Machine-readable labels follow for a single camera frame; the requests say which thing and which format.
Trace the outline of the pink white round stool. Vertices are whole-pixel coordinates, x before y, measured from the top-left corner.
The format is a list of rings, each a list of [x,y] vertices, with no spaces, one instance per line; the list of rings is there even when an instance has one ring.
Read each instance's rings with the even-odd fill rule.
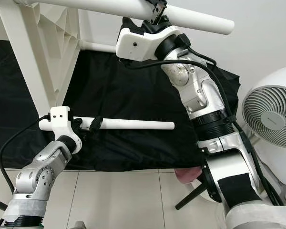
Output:
[[[174,169],[176,179],[182,184],[188,184],[200,177],[202,174],[201,167],[191,167],[191,168],[175,168]]]

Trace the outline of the white standing fan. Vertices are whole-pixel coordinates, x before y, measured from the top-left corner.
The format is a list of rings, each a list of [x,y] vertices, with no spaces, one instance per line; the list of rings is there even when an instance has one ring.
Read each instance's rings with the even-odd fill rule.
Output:
[[[286,203],[286,67],[261,79],[247,93],[242,111],[257,138],[264,175]]]

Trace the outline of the black table cloth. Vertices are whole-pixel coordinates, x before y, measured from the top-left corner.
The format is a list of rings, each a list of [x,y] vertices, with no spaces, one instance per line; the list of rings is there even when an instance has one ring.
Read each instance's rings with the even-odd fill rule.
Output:
[[[160,67],[129,70],[113,53],[80,52],[64,99],[75,116],[174,122],[173,130],[101,129],[89,135],[68,170],[123,172],[201,166],[194,127]],[[0,40],[0,148],[5,168],[30,163],[54,136],[39,114],[8,40]]]

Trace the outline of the white plastic table leg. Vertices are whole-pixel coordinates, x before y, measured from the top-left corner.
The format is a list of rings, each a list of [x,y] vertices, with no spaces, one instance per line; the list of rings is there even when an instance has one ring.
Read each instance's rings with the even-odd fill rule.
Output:
[[[86,119],[92,122],[92,117],[75,116],[74,118]],[[52,131],[49,120],[42,120],[39,123],[39,128],[43,131]],[[142,121],[142,120],[125,120],[125,119],[110,119],[103,118],[101,129],[130,129],[130,130],[172,130],[175,128],[173,122],[159,121]]]
[[[153,10],[153,5],[146,0],[32,0],[32,2],[89,10],[139,20],[152,19]],[[205,32],[229,35],[235,27],[235,23],[232,20],[169,4],[167,4],[164,10],[164,15],[169,18],[169,22],[173,25]]]
[[[91,43],[84,40],[79,41],[79,47],[81,50],[93,51],[93,52],[109,52],[115,53],[116,47],[109,44]]]

